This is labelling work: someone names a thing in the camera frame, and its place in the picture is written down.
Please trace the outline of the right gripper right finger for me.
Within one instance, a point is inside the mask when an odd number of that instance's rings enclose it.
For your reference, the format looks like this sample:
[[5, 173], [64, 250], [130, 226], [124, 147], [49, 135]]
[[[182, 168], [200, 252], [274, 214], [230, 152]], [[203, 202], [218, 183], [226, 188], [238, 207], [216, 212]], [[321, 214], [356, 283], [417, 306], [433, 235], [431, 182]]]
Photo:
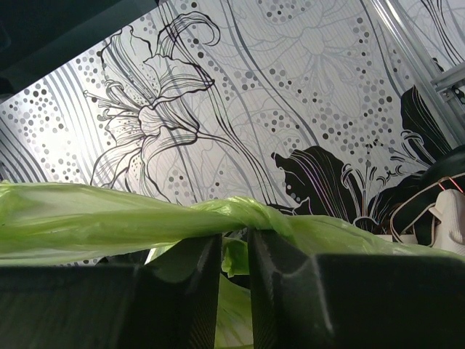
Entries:
[[307, 256], [248, 236], [255, 348], [462, 348], [464, 264], [447, 257]]

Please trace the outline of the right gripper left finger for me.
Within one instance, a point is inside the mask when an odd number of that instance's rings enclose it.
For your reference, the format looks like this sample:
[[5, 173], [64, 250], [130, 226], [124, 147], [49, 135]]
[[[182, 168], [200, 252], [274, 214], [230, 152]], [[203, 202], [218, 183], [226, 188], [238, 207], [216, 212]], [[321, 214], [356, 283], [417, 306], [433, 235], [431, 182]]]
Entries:
[[147, 265], [1, 269], [3, 348], [212, 348], [221, 238]]

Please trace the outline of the green plastic trash bag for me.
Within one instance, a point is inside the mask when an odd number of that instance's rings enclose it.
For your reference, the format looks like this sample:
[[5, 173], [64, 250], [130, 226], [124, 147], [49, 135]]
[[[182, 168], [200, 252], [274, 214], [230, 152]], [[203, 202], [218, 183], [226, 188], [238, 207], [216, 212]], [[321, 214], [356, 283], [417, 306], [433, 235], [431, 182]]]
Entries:
[[423, 246], [389, 243], [336, 218], [285, 215], [249, 198], [186, 207], [86, 185], [1, 184], [1, 269], [147, 265], [181, 241], [219, 236], [221, 264], [212, 348], [255, 348], [248, 236], [266, 230], [276, 232], [307, 256], [454, 259]]

